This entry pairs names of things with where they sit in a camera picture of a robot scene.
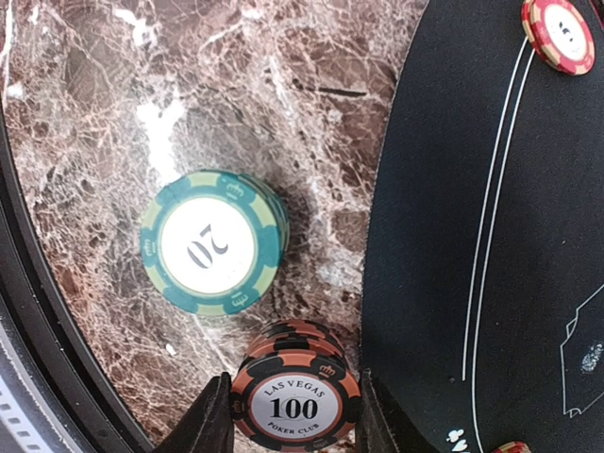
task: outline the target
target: black felt surface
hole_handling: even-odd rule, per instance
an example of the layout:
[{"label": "black felt surface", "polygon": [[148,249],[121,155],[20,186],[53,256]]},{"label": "black felt surface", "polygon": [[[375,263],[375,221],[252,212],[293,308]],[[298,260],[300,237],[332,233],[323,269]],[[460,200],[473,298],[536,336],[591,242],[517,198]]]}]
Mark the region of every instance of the black felt surface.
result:
[{"label": "black felt surface", "polygon": [[604,363],[581,369],[604,342],[604,294],[578,311],[604,284],[604,32],[588,0],[575,4],[596,39],[595,69],[569,77],[536,56],[529,65],[527,44],[512,84],[478,250],[466,381],[478,226],[525,39],[521,2],[432,1],[401,76],[371,217],[362,362],[439,451],[463,446],[447,440],[452,430],[464,431],[460,451],[511,440],[536,453],[604,450],[604,398],[591,401],[604,393]]}]

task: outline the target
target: white line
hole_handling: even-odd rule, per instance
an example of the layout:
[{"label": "white line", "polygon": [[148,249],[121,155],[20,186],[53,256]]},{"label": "white line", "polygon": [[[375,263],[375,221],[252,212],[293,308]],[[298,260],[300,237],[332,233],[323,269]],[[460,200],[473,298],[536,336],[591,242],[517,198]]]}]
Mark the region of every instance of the white line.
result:
[{"label": "white line", "polygon": [[508,141],[506,142],[506,149],[503,153],[503,161],[501,163],[501,172],[499,174],[499,183],[497,184],[497,192],[495,193],[495,205],[493,206],[493,217],[491,218],[491,227],[489,228],[489,238],[487,240],[487,249],[484,257],[484,267],[482,268],[482,280],[480,281],[480,292],[478,294],[478,309],[477,309],[477,320],[476,320],[476,332],[474,334],[474,355],[472,358],[472,416],[474,417],[474,432],[476,434],[476,440],[478,442],[478,448],[480,453],[484,453],[482,443],[480,442],[480,435],[478,434],[478,417],[476,409],[476,361],[478,355],[478,333],[480,331],[480,315],[482,312],[482,297],[484,296],[484,286],[487,279],[487,268],[489,267],[489,255],[491,254],[491,242],[493,240],[493,231],[495,230],[495,218],[497,216],[497,207],[499,205],[499,196],[501,195],[501,186],[503,185],[503,175],[506,170],[506,163],[508,160],[508,153],[510,152],[510,144],[512,143],[513,128],[516,124],[516,115],[518,114],[518,108],[520,107],[520,100],[522,99],[522,93],[525,89],[527,77],[529,76],[530,64],[535,56],[535,51],[530,53],[528,59],[527,69],[522,77],[522,83],[520,84],[520,90],[518,92],[518,98],[516,99],[516,105],[513,108],[512,122],[510,123],[510,132],[508,133]]},{"label": "white line", "polygon": [[589,410],[592,406],[594,406],[594,404],[602,397],[604,396],[604,393],[602,393],[598,398],[596,398],[590,405],[588,405],[586,408],[584,408],[583,410],[579,409],[579,408],[572,408],[572,409],[568,409],[566,406],[566,365],[565,365],[565,359],[564,359],[564,347],[566,346],[566,344],[568,343],[568,341],[571,339],[571,337],[573,336],[573,334],[575,333],[575,329],[577,328],[577,324],[579,323],[579,315],[580,315],[580,311],[583,307],[585,307],[594,297],[596,297],[600,291],[604,290],[604,285],[600,286],[597,291],[595,293],[593,293],[592,295],[590,295],[587,300],[585,302],[583,302],[581,305],[579,305],[576,309],[575,309],[575,318],[573,320],[571,320],[570,323],[572,323],[573,321],[575,322],[575,324],[573,325],[572,330],[568,329],[568,326],[570,325],[570,323],[568,323],[568,325],[566,325],[566,340],[564,340],[562,342],[562,344],[560,345],[560,364],[562,366],[562,413],[564,415],[569,414],[570,418],[573,418],[577,412],[579,413],[579,415],[584,414],[587,410]]},{"label": "white line", "polygon": [[480,249],[480,241],[482,239],[482,229],[484,228],[484,217],[487,211],[487,199],[489,198],[489,191],[491,190],[491,180],[493,179],[493,170],[495,168],[495,158],[497,157],[497,149],[499,148],[499,140],[501,139],[501,131],[503,129],[503,122],[506,118],[506,111],[508,111],[508,104],[510,103],[510,95],[512,94],[513,82],[516,79],[516,73],[520,65],[520,59],[524,53],[525,47],[527,46],[528,38],[520,48],[518,58],[516,59],[516,65],[513,67],[512,78],[510,79],[510,86],[508,87],[508,93],[506,94],[506,102],[503,104],[503,110],[501,110],[501,119],[499,120],[499,130],[497,131],[497,137],[495,139],[495,146],[493,148],[493,157],[491,158],[491,168],[489,169],[489,177],[487,179],[487,187],[484,189],[484,201],[482,203],[482,214],[480,215],[480,224],[478,227],[478,237],[476,239],[476,252],[474,253],[474,264],[472,265],[472,279],[470,280],[470,295],[468,296],[468,312],[465,318],[465,339],[463,340],[463,361],[461,369],[461,381],[465,381],[465,370],[467,368],[468,358],[468,338],[470,334],[470,318],[472,315],[472,299],[474,298],[474,281],[476,280],[476,269],[478,265],[478,251]]}]

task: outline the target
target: marble surface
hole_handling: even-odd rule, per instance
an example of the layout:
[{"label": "marble surface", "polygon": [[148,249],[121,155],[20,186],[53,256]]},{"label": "marble surface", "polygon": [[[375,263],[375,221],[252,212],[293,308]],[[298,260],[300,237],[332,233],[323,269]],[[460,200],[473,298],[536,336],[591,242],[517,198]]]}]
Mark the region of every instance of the marble surface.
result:
[{"label": "marble surface", "polygon": [[[324,321],[356,363],[379,149],[426,0],[0,4],[26,203],[81,331],[153,441],[270,321]],[[156,192],[216,167],[269,182],[293,240],[259,304],[204,319],[153,289],[137,247]],[[236,451],[264,450],[238,433]]]}]

